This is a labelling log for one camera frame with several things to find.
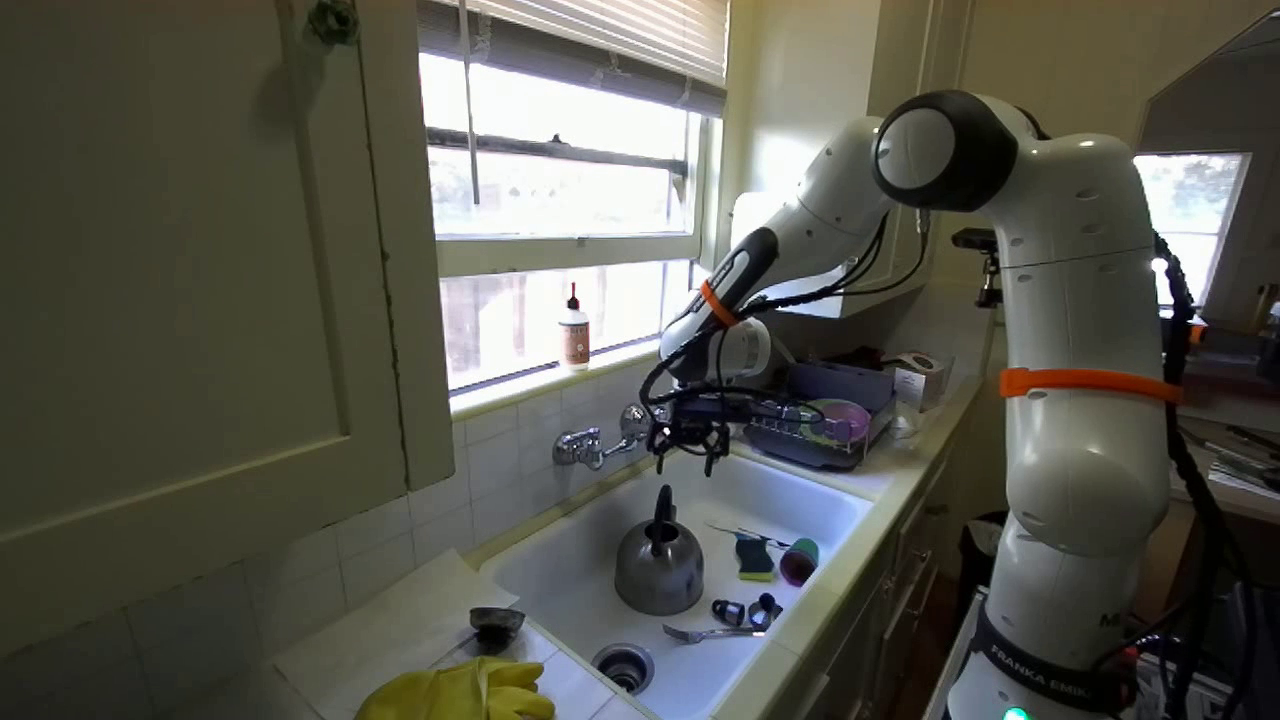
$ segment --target window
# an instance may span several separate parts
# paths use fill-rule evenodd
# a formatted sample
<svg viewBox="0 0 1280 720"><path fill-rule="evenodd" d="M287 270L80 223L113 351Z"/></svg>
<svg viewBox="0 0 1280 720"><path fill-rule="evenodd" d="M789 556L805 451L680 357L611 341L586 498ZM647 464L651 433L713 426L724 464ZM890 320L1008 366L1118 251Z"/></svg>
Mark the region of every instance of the window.
<svg viewBox="0 0 1280 720"><path fill-rule="evenodd" d="M684 307L724 0L420 4L420 84L451 393L552 366L567 287L595 351Z"/></svg>
<svg viewBox="0 0 1280 720"><path fill-rule="evenodd" d="M1187 287L1202 303L1242 189L1248 150L1139 150L1132 165L1144 175L1154 233L1178 255ZM1154 287L1161 307L1173 307L1165 279Z"/></svg>

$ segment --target window sill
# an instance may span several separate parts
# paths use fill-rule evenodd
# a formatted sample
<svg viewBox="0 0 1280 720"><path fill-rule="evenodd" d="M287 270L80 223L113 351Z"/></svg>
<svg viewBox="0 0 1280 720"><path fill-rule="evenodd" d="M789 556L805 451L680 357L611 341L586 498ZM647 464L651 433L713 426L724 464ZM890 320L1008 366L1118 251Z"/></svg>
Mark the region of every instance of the window sill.
<svg viewBox="0 0 1280 720"><path fill-rule="evenodd" d="M523 404L523 400L534 400L544 393L561 393L567 383L611 376L611 373L631 366L631 363L651 361L651 357L654 357L654 341L651 345L627 345L627 347L614 347L614 351L595 351L590 363L582 363L582 366L549 366L549 373L532 373L532 376L518 376L518 379L506 379L506 383L493 383L493 389L471 389L471 393L446 397L446 408L451 408L451 417L481 417L481 413L493 413L493 408L503 408L503 404Z"/></svg>

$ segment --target plastic container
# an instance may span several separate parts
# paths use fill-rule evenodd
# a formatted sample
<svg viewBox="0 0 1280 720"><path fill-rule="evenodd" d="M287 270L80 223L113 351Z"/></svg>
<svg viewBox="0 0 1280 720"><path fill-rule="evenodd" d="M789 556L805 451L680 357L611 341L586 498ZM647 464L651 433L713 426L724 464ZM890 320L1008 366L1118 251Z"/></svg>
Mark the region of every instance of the plastic container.
<svg viewBox="0 0 1280 720"><path fill-rule="evenodd" d="M561 363L586 363L590 361L590 320L582 303L574 298L574 282L567 282L567 303L561 316L564 341L561 341Z"/></svg>

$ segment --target window blind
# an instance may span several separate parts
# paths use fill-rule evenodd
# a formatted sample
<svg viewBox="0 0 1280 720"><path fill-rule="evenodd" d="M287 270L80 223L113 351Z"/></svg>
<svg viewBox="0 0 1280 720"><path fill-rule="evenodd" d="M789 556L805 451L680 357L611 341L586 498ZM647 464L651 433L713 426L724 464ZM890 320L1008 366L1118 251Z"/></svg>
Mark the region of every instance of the window blind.
<svg viewBox="0 0 1280 720"><path fill-rule="evenodd" d="M439 57L724 108L727 0L420 0L420 36Z"/></svg>

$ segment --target metal kettle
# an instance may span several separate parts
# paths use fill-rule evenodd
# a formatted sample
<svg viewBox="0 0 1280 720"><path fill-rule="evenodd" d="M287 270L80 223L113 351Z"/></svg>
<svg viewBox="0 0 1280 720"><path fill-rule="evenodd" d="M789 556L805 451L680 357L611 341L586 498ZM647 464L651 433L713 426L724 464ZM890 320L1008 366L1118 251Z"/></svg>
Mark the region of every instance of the metal kettle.
<svg viewBox="0 0 1280 720"><path fill-rule="evenodd" d="M671 483L661 487L651 519L614 544L614 597L647 614L671 614L702 597L702 549L674 524Z"/></svg>

